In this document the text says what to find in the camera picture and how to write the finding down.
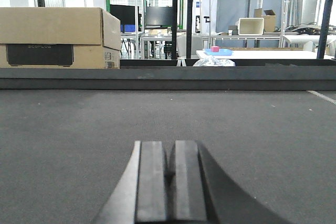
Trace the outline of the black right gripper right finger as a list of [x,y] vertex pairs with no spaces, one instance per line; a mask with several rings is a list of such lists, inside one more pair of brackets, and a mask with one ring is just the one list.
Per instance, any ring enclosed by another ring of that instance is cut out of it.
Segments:
[[202,144],[176,141],[171,155],[176,223],[288,223],[244,191]]

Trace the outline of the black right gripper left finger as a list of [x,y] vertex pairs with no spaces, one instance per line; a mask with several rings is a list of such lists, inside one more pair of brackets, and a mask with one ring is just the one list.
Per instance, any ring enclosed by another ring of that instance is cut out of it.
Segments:
[[160,141],[135,141],[129,162],[93,223],[168,221],[166,159]]

